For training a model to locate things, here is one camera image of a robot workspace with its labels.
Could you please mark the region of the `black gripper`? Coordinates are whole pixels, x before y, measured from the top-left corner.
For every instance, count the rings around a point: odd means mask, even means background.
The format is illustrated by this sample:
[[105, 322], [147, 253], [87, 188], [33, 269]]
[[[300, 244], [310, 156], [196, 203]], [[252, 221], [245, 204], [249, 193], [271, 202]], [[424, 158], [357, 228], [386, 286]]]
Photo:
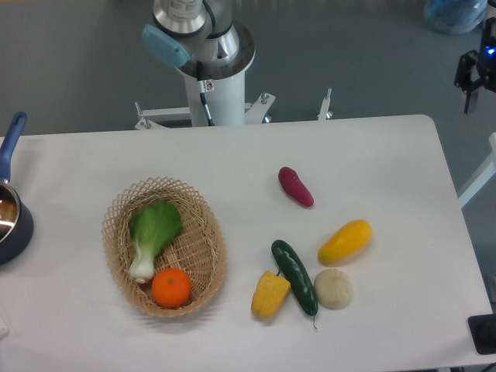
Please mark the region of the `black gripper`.
[[479, 88], [495, 92], [495, 17], [484, 23], [479, 52], [471, 50], [460, 57], [453, 83], [464, 94], [464, 114]]

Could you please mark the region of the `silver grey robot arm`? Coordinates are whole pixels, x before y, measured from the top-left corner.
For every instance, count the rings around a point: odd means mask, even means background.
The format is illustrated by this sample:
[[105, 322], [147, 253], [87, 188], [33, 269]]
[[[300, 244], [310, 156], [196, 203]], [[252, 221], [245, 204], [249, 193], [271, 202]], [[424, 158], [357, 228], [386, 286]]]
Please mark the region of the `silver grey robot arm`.
[[[147, 49], [162, 63], [176, 67], [188, 86], [191, 112], [208, 113], [221, 103], [241, 113], [245, 71], [255, 55], [250, 32], [233, 20], [231, 1], [155, 1], [152, 25], [142, 31]], [[427, 1], [424, 17], [445, 34], [459, 35], [481, 26], [480, 46], [463, 54], [454, 84], [469, 100], [476, 90], [495, 90], [495, 3]]]

